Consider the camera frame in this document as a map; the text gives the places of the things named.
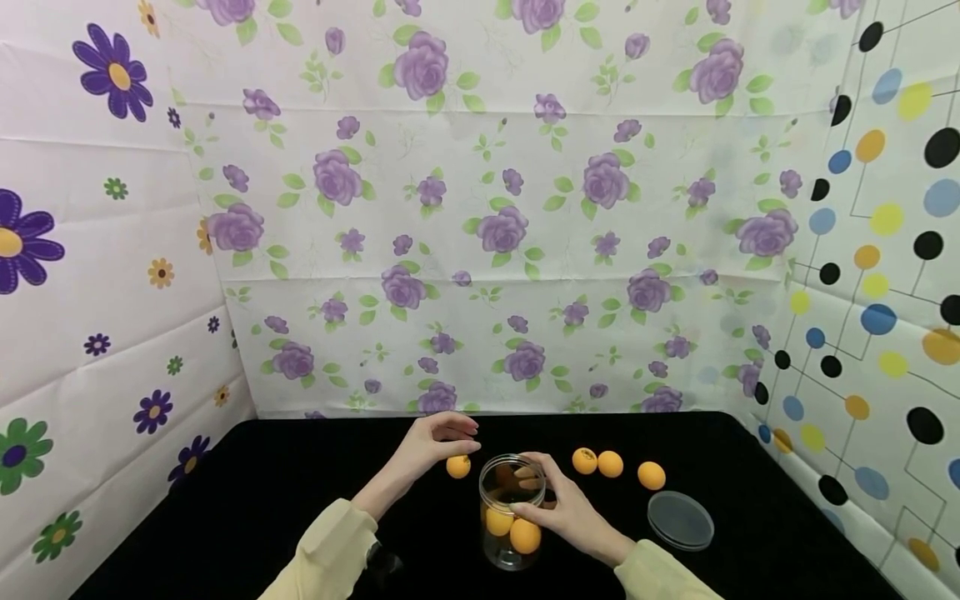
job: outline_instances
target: plastic lid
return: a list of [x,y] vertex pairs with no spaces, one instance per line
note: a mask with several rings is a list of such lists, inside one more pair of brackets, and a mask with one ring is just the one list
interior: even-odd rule
[[713,519],[690,496],[660,492],[650,498],[647,519],[660,538],[675,548],[697,552],[713,541]]

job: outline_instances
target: right hand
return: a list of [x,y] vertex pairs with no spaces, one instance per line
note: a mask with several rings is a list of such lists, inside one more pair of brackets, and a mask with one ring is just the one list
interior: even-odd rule
[[523,452],[521,456],[543,468],[548,485],[557,495],[557,506],[553,510],[545,510],[519,502],[511,504],[510,510],[520,518],[546,527],[576,549],[608,566],[622,564],[636,543],[613,529],[596,512],[577,484],[560,471],[549,454]]

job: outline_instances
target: purple rose print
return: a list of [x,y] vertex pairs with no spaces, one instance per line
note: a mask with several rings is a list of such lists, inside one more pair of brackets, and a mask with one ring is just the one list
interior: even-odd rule
[[267,317],[263,320],[263,324],[268,326],[275,333],[281,333],[283,335],[290,333],[290,327],[287,326],[287,322],[280,317]]
[[280,116],[280,107],[262,89],[244,88],[243,95],[243,108],[247,114],[256,115],[256,118],[261,121],[269,121]]
[[711,180],[708,180],[705,177],[701,177],[698,180],[690,184],[690,187],[686,188],[686,193],[690,195],[689,200],[686,202],[693,206],[694,208],[699,208],[701,206],[706,206],[707,201],[710,199],[710,195],[717,191],[716,183]]
[[736,232],[740,251],[757,256],[775,256],[793,243],[797,222],[782,208],[771,210],[762,217],[747,219]]
[[429,356],[424,356],[417,361],[417,364],[420,365],[420,368],[423,369],[424,372],[428,372],[431,375],[435,375],[440,372],[440,369],[437,368],[437,361]]
[[414,238],[410,237],[406,233],[403,235],[398,235],[394,240],[394,254],[397,256],[403,256],[408,253],[414,245]]
[[593,156],[584,169],[584,193],[594,204],[613,208],[630,191],[630,180],[620,171],[620,159],[612,152]]
[[523,185],[523,177],[515,169],[506,169],[503,172],[503,184],[507,186],[507,191],[514,196],[520,195],[520,187]]
[[420,182],[417,193],[420,194],[420,203],[424,206],[439,206],[444,203],[446,183],[431,175]]
[[513,331],[517,333],[530,332],[530,329],[527,327],[527,320],[519,315],[514,315],[510,319],[507,319],[507,325],[509,325]]
[[233,203],[227,212],[217,212],[206,218],[206,234],[217,240],[220,250],[246,252],[260,244],[263,217],[244,203]]
[[534,116],[543,119],[544,123],[556,125],[566,118],[566,110],[553,94],[537,94],[537,103],[534,105]]
[[452,354],[457,349],[454,339],[442,332],[430,339],[430,347],[438,354]]
[[320,312],[324,313],[324,321],[327,323],[342,323],[347,311],[346,304],[333,298],[324,302],[324,305],[320,307]]
[[586,304],[573,302],[564,309],[564,323],[574,327],[584,324],[584,319],[590,313]]
[[740,370],[736,372],[736,380],[743,384],[743,395],[746,397],[754,397],[759,379],[760,367],[753,363],[740,365]]
[[700,282],[704,285],[716,285],[719,280],[720,276],[713,269],[707,269],[700,273]]
[[530,222],[516,206],[504,206],[495,215],[484,217],[477,226],[485,252],[513,252],[527,235]]
[[832,9],[840,9],[840,16],[849,19],[853,14],[860,10],[862,0],[830,0]]
[[344,30],[338,27],[331,27],[326,30],[324,35],[324,41],[326,42],[326,49],[333,56],[337,56],[344,51],[344,47],[347,45],[347,36],[344,35]]
[[650,372],[654,375],[654,377],[659,377],[660,379],[663,379],[664,377],[666,377],[667,366],[666,366],[666,363],[664,362],[655,360],[654,362],[647,365],[647,369],[650,370]]
[[655,237],[647,244],[647,258],[663,256],[668,248],[670,248],[670,238],[665,236]]
[[533,379],[543,371],[543,346],[533,342],[520,342],[512,354],[503,359],[503,371],[509,373],[514,381]]
[[644,413],[676,413],[680,410],[683,393],[670,386],[660,386],[654,394],[640,402],[640,410]]
[[473,279],[470,278],[470,274],[466,271],[458,271],[454,273],[453,277],[450,279],[460,287],[469,287],[473,282]]
[[623,51],[630,60],[639,59],[648,50],[650,50],[650,37],[646,34],[632,34],[623,44]]
[[686,358],[690,355],[690,343],[683,336],[667,340],[663,347],[667,358]]
[[753,332],[754,337],[756,338],[756,342],[760,344],[760,347],[765,350],[769,350],[770,349],[770,331],[767,330],[767,328],[764,327],[763,325],[754,325],[750,330]]
[[456,406],[457,389],[442,381],[431,383],[426,393],[420,396],[417,402],[420,412],[428,414],[452,411]]
[[693,67],[690,90],[700,96],[701,104],[723,100],[733,94],[743,71],[743,46],[728,37],[718,40],[710,54]]
[[550,29],[564,16],[566,0],[511,0],[514,19],[523,21],[528,34]]
[[313,352],[310,346],[287,342],[273,360],[274,372],[282,372],[287,379],[306,377],[313,372]]
[[250,187],[247,186],[250,178],[247,177],[243,169],[235,164],[229,164],[224,167],[224,177],[227,178],[227,183],[229,183],[230,187],[238,192],[247,192],[250,189]]
[[420,301],[426,299],[426,286],[419,279],[410,276],[403,265],[394,265],[380,276],[380,287],[393,306],[416,310]]
[[616,245],[620,243],[620,238],[607,231],[607,235],[597,238],[596,251],[601,256],[613,256],[616,254]]
[[630,277],[627,285],[627,297],[636,310],[646,310],[652,313],[670,302],[670,284],[660,279],[660,275],[653,269],[644,269]]
[[314,158],[313,177],[328,200],[341,206],[350,206],[354,198],[363,193],[360,174],[350,168],[347,155],[339,150],[320,153]]
[[337,137],[340,139],[353,139],[360,131],[360,121],[356,117],[346,116],[337,121]]
[[344,252],[362,252],[363,251],[363,241],[367,239],[367,236],[357,231],[356,228],[352,228],[347,233],[344,233],[340,238],[340,248]]
[[446,42],[419,31],[410,38],[407,51],[394,63],[394,81],[407,89],[411,100],[429,97],[446,83]]
[[803,186],[804,181],[800,178],[800,174],[793,169],[787,169],[780,173],[780,192],[787,198],[791,200],[796,198]]
[[409,14],[410,16],[420,16],[423,13],[423,9],[420,7],[420,0],[395,0],[396,5],[400,7],[400,10],[404,14]]
[[243,23],[253,14],[256,0],[197,0],[197,8],[210,11],[217,25]]
[[640,122],[636,119],[627,119],[626,121],[621,121],[619,125],[616,126],[616,133],[613,134],[613,141],[618,144],[625,144],[640,133],[640,130],[643,126],[640,125]]
[[730,23],[730,0],[707,0],[707,12],[710,20],[717,25]]

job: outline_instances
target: sleeve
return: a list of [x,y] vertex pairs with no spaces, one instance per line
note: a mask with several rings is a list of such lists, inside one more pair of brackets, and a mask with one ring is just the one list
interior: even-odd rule
[[628,600],[723,600],[668,552],[641,540],[613,570]]
[[320,513],[260,600],[345,600],[367,566],[376,521],[341,498]]

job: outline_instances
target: black table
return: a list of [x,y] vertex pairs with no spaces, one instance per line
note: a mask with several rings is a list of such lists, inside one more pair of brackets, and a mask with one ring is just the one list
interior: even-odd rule
[[[729,416],[477,421],[484,446],[472,457],[470,475],[454,480],[437,465],[381,521],[379,539],[405,564],[389,597],[622,598],[608,568],[548,532],[537,563],[526,571],[502,572],[483,557],[480,467],[497,454],[540,450],[555,457],[614,527],[657,542],[646,519],[652,493],[640,486],[636,468],[643,461],[660,463],[666,489],[696,498],[716,525],[707,550],[671,552],[727,600],[900,598]],[[363,487],[409,425],[407,419],[238,425],[74,598],[256,598],[290,560],[317,514]],[[577,474],[570,457],[579,446],[617,451],[623,474],[613,480],[599,471]],[[358,595],[373,596],[362,590]]]

